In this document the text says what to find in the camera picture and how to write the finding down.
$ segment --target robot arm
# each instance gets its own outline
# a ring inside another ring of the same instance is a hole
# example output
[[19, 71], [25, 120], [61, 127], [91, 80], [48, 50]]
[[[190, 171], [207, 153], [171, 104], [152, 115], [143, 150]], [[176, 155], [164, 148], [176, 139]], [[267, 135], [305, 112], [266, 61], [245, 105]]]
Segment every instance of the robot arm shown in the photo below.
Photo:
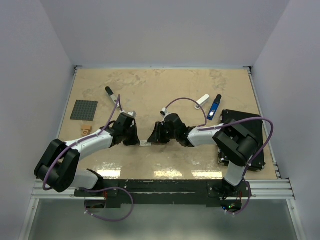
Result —
[[63, 154], [63, 161], [53, 167], [46, 183], [58, 193], [69, 187], [94, 188], [100, 176], [89, 169], [77, 170], [79, 161], [102, 149], [112, 148], [121, 142], [126, 146], [138, 144], [140, 141], [135, 117], [134, 111], [128, 114], [122, 112], [112, 127], [108, 126], [103, 132], [98, 130], [89, 136], [66, 142], [59, 139], [53, 140], [36, 166], [34, 174], [44, 181], [49, 168], [57, 157], [72, 146]]
[[230, 159], [227, 173], [222, 180], [225, 188], [233, 191], [241, 183], [248, 161], [259, 149], [259, 141], [251, 132], [240, 124], [229, 127], [220, 124], [208, 129], [187, 127], [176, 113], [169, 113], [165, 108], [160, 113], [163, 121], [156, 122], [148, 142], [166, 144], [170, 140], [176, 140], [183, 147], [190, 148], [218, 145]]

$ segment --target marker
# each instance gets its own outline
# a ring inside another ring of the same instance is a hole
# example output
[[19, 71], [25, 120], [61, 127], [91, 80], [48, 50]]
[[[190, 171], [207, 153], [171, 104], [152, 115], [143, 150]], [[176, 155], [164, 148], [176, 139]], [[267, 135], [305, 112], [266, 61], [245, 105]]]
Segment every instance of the marker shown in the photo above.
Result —
[[111, 98], [112, 102], [113, 102], [114, 104], [116, 104], [117, 98], [116, 98], [116, 96], [114, 95], [114, 92], [111, 90], [111, 88], [108, 87], [108, 86], [106, 86], [106, 87], [105, 87], [105, 91], [106, 91], [106, 93], [109, 95], [109, 97]]
[[[204, 95], [202, 98], [200, 98], [198, 101], [196, 101], [201, 107], [205, 105], [206, 102], [208, 102], [210, 96], [208, 94]], [[199, 110], [200, 107], [196, 104], [194, 106], [195, 109]]]
[[210, 109], [209, 114], [208, 114], [208, 116], [206, 117], [206, 119], [208, 119], [208, 120], [211, 121], [211, 120], [214, 118], [214, 116], [215, 116], [215, 114], [216, 114], [216, 112], [217, 112], [217, 109], [218, 109], [218, 107], [219, 107], [219, 105], [220, 105], [221, 98], [222, 98], [222, 96], [221, 96], [220, 94], [218, 94], [218, 95], [216, 96], [216, 98], [215, 98], [215, 100], [213, 101], [213, 104], [212, 104], [212, 106], [211, 106], [211, 109]]

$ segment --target glass panel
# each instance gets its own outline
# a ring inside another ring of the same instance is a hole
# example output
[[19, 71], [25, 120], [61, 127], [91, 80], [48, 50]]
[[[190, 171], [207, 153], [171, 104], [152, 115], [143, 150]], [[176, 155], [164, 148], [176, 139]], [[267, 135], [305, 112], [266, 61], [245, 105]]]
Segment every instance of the glass panel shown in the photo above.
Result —
[[[121, 209], [103, 209], [110, 218]], [[39, 202], [30, 240], [282, 240], [297, 239], [285, 200], [252, 200], [232, 217], [221, 208], [201, 205], [136, 205], [121, 222], [105, 222], [84, 214], [83, 200], [43, 199]]]

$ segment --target black bracket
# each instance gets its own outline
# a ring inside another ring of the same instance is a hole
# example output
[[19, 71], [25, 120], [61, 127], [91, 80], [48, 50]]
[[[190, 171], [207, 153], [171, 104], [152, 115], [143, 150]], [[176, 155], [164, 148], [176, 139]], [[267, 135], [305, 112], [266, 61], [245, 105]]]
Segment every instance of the black bracket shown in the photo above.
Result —
[[[100, 189], [120, 187], [133, 197], [134, 204], [154, 205], [205, 205], [208, 208], [220, 207], [222, 194], [215, 192], [221, 186], [221, 179], [215, 180], [125, 180], [104, 179]], [[240, 184], [243, 197], [248, 196], [245, 183]], [[103, 197], [103, 192], [89, 193], [75, 190], [75, 197]], [[121, 204], [130, 204], [131, 200], [121, 190], [107, 191], [107, 208], [120, 208]]]
[[167, 144], [170, 142], [169, 129], [167, 128], [165, 122], [157, 121], [154, 126], [154, 130], [147, 140], [148, 143], [154, 144]]
[[232, 189], [226, 187], [224, 179], [215, 183], [208, 182], [207, 187], [210, 198], [236, 198], [239, 192], [242, 192], [243, 196], [249, 195], [249, 190], [247, 189], [248, 186], [243, 180], [237, 187], [233, 187]]
[[113, 137], [111, 147], [122, 142], [125, 146], [132, 146], [140, 143], [136, 120], [127, 113], [120, 113], [112, 127], [108, 127], [106, 131]]
[[[226, 124], [233, 122], [235, 120], [230, 119]], [[245, 167], [259, 147], [257, 137], [241, 124], [221, 129], [213, 136], [213, 140], [228, 159], [239, 167]]]

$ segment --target black marker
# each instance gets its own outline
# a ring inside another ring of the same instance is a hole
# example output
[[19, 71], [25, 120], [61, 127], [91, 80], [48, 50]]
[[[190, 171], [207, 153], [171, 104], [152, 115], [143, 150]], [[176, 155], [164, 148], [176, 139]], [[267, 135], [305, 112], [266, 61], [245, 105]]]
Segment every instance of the black marker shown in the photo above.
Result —
[[111, 100], [114, 102], [114, 104], [116, 104], [117, 98], [116, 98], [114, 92], [111, 90], [111, 88], [108, 87], [108, 86], [106, 86], [106, 87], [105, 87], [105, 91], [106, 91], [106, 93], [109, 95], [109, 97], [111, 98]]

